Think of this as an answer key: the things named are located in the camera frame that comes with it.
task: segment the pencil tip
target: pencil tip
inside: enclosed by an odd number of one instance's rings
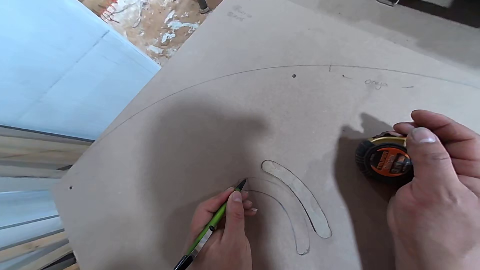
[[[245,185],[245,183],[247,182],[247,178],[243,179],[242,182],[240,182],[240,184],[237,186],[237,188],[239,190],[242,190],[243,189],[243,186]]]

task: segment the white panel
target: white panel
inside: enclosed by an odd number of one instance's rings
[[[0,124],[95,139],[160,69],[77,0],[0,2]]]

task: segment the hand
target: hand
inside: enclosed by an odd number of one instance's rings
[[[480,136],[443,115],[412,112],[414,174],[390,201],[397,270],[480,269]]]
[[[197,270],[251,270],[252,252],[245,236],[245,217],[253,216],[257,209],[248,198],[247,191],[233,191],[234,187],[201,203],[193,214],[187,247],[211,220],[213,214],[227,201],[226,218],[208,239],[189,268]]]

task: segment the floor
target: floor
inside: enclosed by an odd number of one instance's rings
[[[163,66],[207,16],[194,0],[118,0],[101,18]]]

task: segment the curved cutout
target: curved cutout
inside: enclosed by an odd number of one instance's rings
[[[277,183],[257,177],[248,177],[248,180],[248,191],[269,196],[282,207],[287,214],[288,221],[290,221],[297,254],[302,256],[308,254],[310,252],[310,238],[306,217],[300,202],[287,189]]]
[[[264,160],[262,162],[262,170],[285,183],[293,194],[295,194],[307,213],[313,230],[319,237],[328,238],[332,236],[328,221],[324,212],[320,208],[317,199],[313,196],[310,189],[308,189],[296,175],[294,175],[289,169],[272,160]]]

